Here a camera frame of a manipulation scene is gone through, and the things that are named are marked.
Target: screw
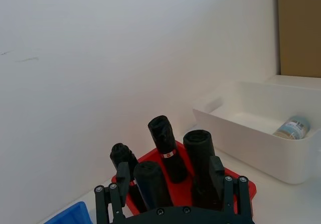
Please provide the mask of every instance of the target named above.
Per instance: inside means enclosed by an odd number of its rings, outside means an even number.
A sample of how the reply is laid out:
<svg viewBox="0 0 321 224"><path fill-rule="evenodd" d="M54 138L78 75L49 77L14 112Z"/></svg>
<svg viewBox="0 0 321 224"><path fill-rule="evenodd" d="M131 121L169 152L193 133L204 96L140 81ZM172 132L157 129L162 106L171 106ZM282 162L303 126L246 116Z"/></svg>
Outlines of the screw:
<svg viewBox="0 0 321 224"><path fill-rule="evenodd" d="M246 179L245 177L241 177L241 178L240 178L240 181L241 181L241 182L246 182L247 179Z"/></svg>
<svg viewBox="0 0 321 224"><path fill-rule="evenodd" d="M233 178L232 178L231 176L226 176L225 179L226 179L227 181L232 181L232 180L233 180Z"/></svg>
<svg viewBox="0 0 321 224"><path fill-rule="evenodd" d="M157 209L156 211L157 215L163 215L165 213L164 209Z"/></svg>
<svg viewBox="0 0 321 224"><path fill-rule="evenodd" d="M183 212L184 212L185 214L190 213L190 212L191 212L191 209L186 206L186 207L183 208Z"/></svg>
<svg viewBox="0 0 321 224"><path fill-rule="evenodd" d="M103 188L101 187L101 186L98 186L97 188L96 188L96 192L101 192L103 190Z"/></svg>

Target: wall mark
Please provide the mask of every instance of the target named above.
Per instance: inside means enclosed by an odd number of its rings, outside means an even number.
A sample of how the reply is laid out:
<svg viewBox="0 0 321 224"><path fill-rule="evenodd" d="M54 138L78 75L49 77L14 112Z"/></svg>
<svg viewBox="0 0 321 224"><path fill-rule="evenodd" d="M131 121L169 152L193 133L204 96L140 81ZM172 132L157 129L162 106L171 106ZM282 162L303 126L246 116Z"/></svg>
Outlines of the wall mark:
<svg viewBox="0 0 321 224"><path fill-rule="evenodd" d="M11 53L11 52L12 51L3 52L3 53L0 54L0 56L6 55L6 54Z"/></svg>
<svg viewBox="0 0 321 224"><path fill-rule="evenodd" d="M20 60L20 61L16 61L16 62L28 62L28 61L33 61L33 60L39 61L39 57L26 58L24 60Z"/></svg>

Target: black cylinder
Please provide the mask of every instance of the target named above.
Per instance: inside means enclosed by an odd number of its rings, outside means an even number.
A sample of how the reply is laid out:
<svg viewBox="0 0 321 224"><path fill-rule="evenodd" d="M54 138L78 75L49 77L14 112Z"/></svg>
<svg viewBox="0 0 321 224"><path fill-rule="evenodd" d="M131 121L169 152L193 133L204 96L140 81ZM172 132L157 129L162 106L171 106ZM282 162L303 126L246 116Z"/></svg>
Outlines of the black cylinder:
<svg viewBox="0 0 321 224"><path fill-rule="evenodd" d="M198 184L202 187L211 186L210 157L215 155L211 134L205 130L193 130L185 134L183 143Z"/></svg>
<svg viewBox="0 0 321 224"><path fill-rule="evenodd" d="M205 130L190 131L183 143L195 173L191 189L193 206L220 210L221 202L209 174L210 157L215 156L211 134Z"/></svg>
<svg viewBox="0 0 321 224"><path fill-rule="evenodd" d="M147 210L173 206L164 174L157 162L144 161L137 164L134 177Z"/></svg>
<svg viewBox="0 0 321 224"><path fill-rule="evenodd" d="M136 185L134 179L133 172L135 166L138 164L138 161L132 151L128 148L128 146L122 143L115 144L111 149L110 159L116 169L121 162L128 162L130 173L128 194L140 213L147 211L145 203L141 197L138 186Z"/></svg>
<svg viewBox="0 0 321 224"><path fill-rule="evenodd" d="M168 118L166 116L158 116L149 122L148 128L171 182L179 183L185 180L187 169L178 152L172 126Z"/></svg>

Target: blue plastic bin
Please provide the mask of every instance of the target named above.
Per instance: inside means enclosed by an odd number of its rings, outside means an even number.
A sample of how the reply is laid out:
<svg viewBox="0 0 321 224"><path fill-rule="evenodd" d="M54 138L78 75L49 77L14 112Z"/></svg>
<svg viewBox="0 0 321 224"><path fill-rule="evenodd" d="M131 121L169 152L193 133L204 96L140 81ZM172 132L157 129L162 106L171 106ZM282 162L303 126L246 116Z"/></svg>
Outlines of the blue plastic bin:
<svg viewBox="0 0 321 224"><path fill-rule="evenodd" d="M86 204L81 201L54 216L45 224L92 224L92 222Z"/></svg>

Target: red tray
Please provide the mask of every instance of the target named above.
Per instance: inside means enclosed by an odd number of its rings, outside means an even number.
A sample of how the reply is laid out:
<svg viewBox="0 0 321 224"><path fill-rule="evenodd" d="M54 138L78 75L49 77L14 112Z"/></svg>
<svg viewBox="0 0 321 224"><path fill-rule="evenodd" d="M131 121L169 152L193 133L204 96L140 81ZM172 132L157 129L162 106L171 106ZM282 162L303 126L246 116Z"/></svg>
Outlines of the red tray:
<svg viewBox="0 0 321 224"><path fill-rule="evenodd" d="M181 183L178 183L178 184L171 183L157 149L153 149L152 151L148 152L144 156L140 157L138 161L139 162L142 162L142 161L158 162L163 169L163 173L165 175L167 186L169 188L169 192L170 192L172 201L174 203L174 206L185 206L185 205L192 206L191 186L192 186L192 176L194 176L194 171L184 146L180 142L177 142L177 147L190 173L190 175L186 178L186 180L184 180ZM237 178L240 176L227 168L225 168L225 175L229 175L234 178ZM116 182L115 176L112 178L112 182ZM250 199L252 200L256 194L256 186L252 181L249 181L249 193L250 193ZM132 202L129 195L127 196L126 204L133 215L139 214L139 211L137 210L136 206ZM236 197L234 197L234 211L235 213L237 213Z"/></svg>

